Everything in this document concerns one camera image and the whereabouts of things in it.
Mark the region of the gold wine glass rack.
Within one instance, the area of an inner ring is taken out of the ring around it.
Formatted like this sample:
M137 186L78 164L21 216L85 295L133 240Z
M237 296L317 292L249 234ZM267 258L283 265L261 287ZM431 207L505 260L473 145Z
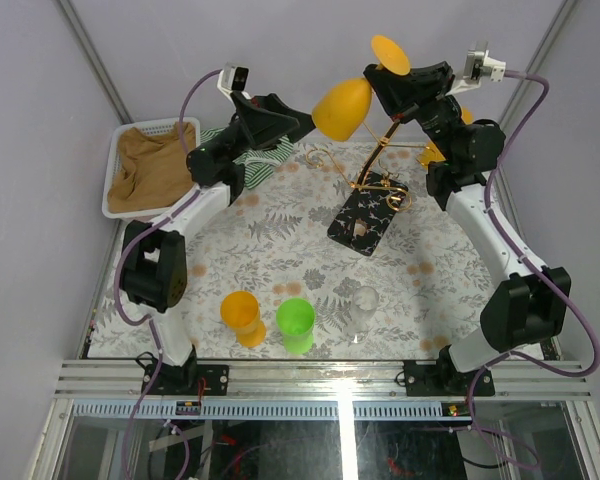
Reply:
M305 155L306 163L321 168L322 160L312 162L310 155L324 153L344 178L351 193L340 207L327 229L327 237L366 257L370 257L378 247L391 222L398 213L409 210L413 199L408 186L398 180L398 173L383 167L382 172L373 170L380 164L381 154L388 148L408 148L408 145L394 145L391 140L401 122L394 120L381 137L368 129L376 140L376 146L354 180L349 180L333 155L326 149L314 148Z

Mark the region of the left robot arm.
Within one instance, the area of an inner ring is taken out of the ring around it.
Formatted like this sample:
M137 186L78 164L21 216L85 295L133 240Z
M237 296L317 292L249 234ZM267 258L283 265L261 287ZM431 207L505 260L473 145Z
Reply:
M279 140L297 142L315 125L308 113L288 107L277 95L229 95L235 113L229 124L186 156L193 187L150 222L125 229L115 270L114 302L123 321L148 325L159 362L169 365L164 382L177 394L192 392L199 371L187 363L193 345L175 307L187 288L186 246L190 238L228 208L245 187L245 152L267 150Z

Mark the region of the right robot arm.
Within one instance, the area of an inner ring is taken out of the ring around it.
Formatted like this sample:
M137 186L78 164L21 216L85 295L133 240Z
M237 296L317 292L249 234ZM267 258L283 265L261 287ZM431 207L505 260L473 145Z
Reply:
M406 75L369 65L364 75L391 119L416 121L440 151L441 159L427 168L427 192L466 233L495 286L479 327L440 354L437 385L458 394L470 385L472 371L562 331L571 278L564 268L548 268L493 200L496 171L513 141L492 120L463 121L448 63Z

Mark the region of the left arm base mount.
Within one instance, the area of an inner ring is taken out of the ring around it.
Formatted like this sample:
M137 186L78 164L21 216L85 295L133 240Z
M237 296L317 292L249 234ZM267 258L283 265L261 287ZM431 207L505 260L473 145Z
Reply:
M162 364L158 376L148 390L149 395L225 396L230 367L226 364L201 364L192 352L183 366Z

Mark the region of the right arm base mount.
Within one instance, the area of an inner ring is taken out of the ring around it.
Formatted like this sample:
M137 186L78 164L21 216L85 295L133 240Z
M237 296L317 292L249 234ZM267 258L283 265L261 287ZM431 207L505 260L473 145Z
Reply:
M403 373L408 396L466 397L478 371L460 373L446 362L404 360Z

